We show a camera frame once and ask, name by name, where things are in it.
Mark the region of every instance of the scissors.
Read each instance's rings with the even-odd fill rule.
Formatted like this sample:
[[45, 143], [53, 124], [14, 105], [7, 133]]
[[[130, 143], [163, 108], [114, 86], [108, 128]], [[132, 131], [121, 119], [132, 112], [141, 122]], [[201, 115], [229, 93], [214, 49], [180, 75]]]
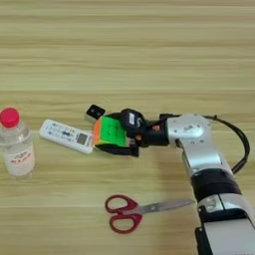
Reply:
[[[113, 201], [116, 199], [123, 200], [127, 205], [124, 207], [119, 207], [119, 208], [111, 208], [110, 203], [113, 203]], [[142, 216], [144, 214], [151, 213], [151, 212], [171, 210], [171, 209], [183, 207], [192, 203], [194, 203], [194, 200], [192, 199], [178, 199], [178, 200], [171, 200], [171, 201], [165, 201], [160, 203], [152, 203], [145, 206], [139, 206], [131, 198], [125, 195], [116, 194], [116, 195], [110, 196], [107, 199], [105, 207], [108, 213], [117, 214], [111, 217], [110, 219], [110, 227], [112, 228], [112, 230], [118, 234], [129, 234], [137, 229], [137, 227], [139, 226], [142, 220]], [[129, 229], [121, 230], [115, 226], [115, 223], [117, 223], [117, 221], [127, 220], [127, 219], [132, 221], [132, 226]]]

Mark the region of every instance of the red scissor handle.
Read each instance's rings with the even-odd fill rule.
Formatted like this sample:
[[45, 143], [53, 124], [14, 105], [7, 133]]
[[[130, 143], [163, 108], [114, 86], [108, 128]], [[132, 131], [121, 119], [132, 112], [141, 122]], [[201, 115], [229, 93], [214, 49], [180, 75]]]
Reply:
[[[115, 199], [122, 199], [127, 203], [127, 205], [124, 207], [112, 209], [110, 207], [110, 203]], [[119, 195], [119, 194], [110, 196], [105, 203], [105, 208], [106, 208], [107, 212], [117, 213], [118, 215], [122, 215], [124, 213], [124, 211], [133, 210], [137, 207], [138, 207], [138, 204], [135, 201], [133, 201], [132, 199], [130, 199], [129, 197], [127, 197], [125, 195]]]
[[[116, 228], [115, 226], [115, 223], [118, 221], [118, 220], [125, 220], [125, 219], [130, 219], [132, 220], [132, 227], [127, 229], [127, 230], [121, 230], [121, 229], [118, 229]], [[140, 221], [142, 219], [142, 215], [140, 214], [129, 214], [129, 215], [116, 215], [116, 216], [113, 216], [111, 219], [110, 219], [110, 227], [114, 230], [115, 233], [118, 233], [118, 234], [130, 234], [131, 232], [135, 231], [137, 229], [137, 227], [139, 226], [140, 224]]]

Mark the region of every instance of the red bottle cap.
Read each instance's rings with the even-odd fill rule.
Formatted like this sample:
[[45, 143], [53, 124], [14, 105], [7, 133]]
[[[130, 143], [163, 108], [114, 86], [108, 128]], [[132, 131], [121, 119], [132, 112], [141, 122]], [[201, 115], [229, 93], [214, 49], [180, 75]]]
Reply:
[[15, 108], [6, 108], [0, 114], [0, 122], [5, 128], [14, 128], [20, 122], [19, 112]]

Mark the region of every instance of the silver robot arm segment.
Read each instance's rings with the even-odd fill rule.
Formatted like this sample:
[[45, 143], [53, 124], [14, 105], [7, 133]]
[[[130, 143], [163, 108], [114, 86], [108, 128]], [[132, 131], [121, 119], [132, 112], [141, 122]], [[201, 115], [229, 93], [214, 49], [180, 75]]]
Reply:
[[213, 144], [210, 122], [202, 116], [182, 115], [167, 119], [166, 132], [170, 144], [183, 149], [182, 159], [197, 199], [199, 255], [254, 255], [254, 210]]

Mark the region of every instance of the wooden table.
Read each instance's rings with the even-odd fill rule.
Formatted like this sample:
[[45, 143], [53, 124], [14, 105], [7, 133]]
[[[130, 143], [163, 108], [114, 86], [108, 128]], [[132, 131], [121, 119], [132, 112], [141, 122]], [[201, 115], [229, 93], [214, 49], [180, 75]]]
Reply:
[[[105, 199], [141, 204], [190, 197], [180, 152], [91, 155], [39, 138], [45, 119], [90, 129], [85, 109], [199, 113], [243, 128], [255, 142], [253, 0], [0, 1], [0, 108], [17, 107], [34, 132], [37, 165], [15, 179], [1, 160], [2, 255], [196, 254], [195, 205], [147, 215], [131, 235], [109, 228]], [[238, 138], [213, 126], [233, 165]], [[237, 175], [255, 205], [255, 157]]]

